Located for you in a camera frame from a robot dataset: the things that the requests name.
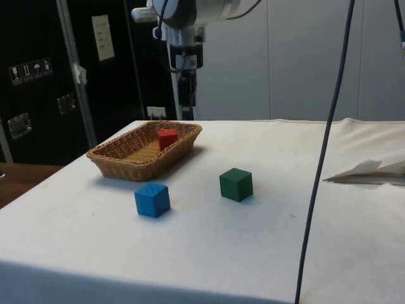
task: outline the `blue cube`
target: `blue cube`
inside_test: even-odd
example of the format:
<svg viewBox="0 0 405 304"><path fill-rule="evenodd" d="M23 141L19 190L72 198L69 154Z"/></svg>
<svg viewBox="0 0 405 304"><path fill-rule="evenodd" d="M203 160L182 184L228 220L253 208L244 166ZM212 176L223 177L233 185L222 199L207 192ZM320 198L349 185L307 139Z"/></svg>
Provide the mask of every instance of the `blue cube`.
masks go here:
<svg viewBox="0 0 405 304"><path fill-rule="evenodd" d="M170 209L167 186L150 182L135 192L138 214L158 218Z"/></svg>

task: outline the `red cube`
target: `red cube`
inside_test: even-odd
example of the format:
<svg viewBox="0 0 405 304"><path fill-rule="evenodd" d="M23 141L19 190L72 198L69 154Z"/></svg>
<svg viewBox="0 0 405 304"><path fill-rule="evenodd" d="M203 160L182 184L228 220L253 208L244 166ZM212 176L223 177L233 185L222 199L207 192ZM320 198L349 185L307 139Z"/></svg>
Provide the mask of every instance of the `red cube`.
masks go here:
<svg viewBox="0 0 405 304"><path fill-rule="evenodd" d="M174 144L178 139L178 134L175 129L158 130L160 151L163 151L171 144Z"/></svg>

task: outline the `wall socket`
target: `wall socket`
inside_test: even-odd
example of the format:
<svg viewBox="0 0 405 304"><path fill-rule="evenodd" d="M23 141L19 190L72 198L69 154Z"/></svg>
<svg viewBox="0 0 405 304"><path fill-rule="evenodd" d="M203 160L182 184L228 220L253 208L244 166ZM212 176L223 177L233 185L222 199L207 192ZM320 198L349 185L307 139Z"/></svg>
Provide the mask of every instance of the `wall socket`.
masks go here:
<svg viewBox="0 0 405 304"><path fill-rule="evenodd" d="M150 119L167 119L166 108L164 106L148 106L147 115Z"/></svg>

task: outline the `green cube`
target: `green cube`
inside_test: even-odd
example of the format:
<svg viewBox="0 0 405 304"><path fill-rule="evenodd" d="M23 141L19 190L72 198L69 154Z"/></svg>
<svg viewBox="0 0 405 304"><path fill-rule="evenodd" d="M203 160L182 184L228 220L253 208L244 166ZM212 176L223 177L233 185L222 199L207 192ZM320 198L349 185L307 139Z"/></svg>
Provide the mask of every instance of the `green cube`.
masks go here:
<svg viewBox="0 0 405 304"><path fill-rule="evenodd" d="M252 173L233 168L220 175L221 195L234 201L243 201L253 194Z"/></svg>

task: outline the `white wall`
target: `white wall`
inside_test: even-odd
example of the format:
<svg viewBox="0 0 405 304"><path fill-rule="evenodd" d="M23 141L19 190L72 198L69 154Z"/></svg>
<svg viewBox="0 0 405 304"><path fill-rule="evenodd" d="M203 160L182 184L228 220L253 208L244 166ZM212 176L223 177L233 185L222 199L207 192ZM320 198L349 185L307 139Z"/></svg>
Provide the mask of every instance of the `white wall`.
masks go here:
<svg viewBox="0 0 405 304"><path fill-rule="evenodd" d="M240 11L256 0L242 0ZM400 0L405 16L405 0ZM349 0L268 0L207 27L197 119L325 120ZM357 0L336 119L405 119L394 2Z"/></svg>

